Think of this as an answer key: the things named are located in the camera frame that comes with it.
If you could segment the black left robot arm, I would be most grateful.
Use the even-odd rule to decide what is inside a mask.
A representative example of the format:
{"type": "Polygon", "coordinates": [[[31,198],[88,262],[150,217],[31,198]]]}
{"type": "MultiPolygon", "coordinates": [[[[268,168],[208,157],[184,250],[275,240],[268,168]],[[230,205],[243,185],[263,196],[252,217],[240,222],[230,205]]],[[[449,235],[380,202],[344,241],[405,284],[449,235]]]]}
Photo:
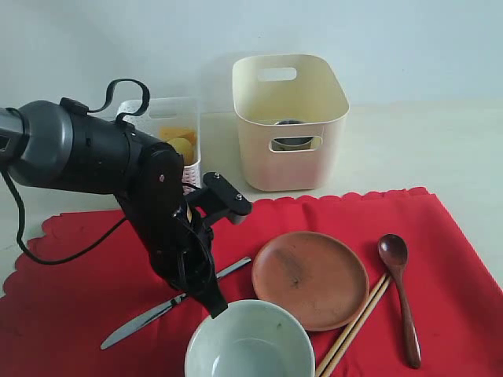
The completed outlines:
{"type": "Polygon", "coordinates": [[[1,111],[1,174],[25,226],[18,185],[113,195],[149,253],[153,271],[216,317],[228,304],[211,253],[212,225],[237,224],[251,212],[221,174],[197,188],[182,180],[184,161],[173,146],[137,130],[130,113],[100,119],[64,97],[1,111]]]}

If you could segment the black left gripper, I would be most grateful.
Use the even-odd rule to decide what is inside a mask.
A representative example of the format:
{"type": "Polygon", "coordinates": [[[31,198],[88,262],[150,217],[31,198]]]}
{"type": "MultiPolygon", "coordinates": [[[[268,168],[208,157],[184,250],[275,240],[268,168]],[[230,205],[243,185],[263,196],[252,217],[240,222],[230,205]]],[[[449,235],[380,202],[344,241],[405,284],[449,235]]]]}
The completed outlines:
{"type": "Polygon", "coordinates": [[[239,225],[252,212],[252,203],[218,172],[207,172],[203,183],[203,188],[176,199],[147,195],[148,244],[156,274],[215,319],[228,303],[218,285],[210,225],[223,218],[239,225]]]}

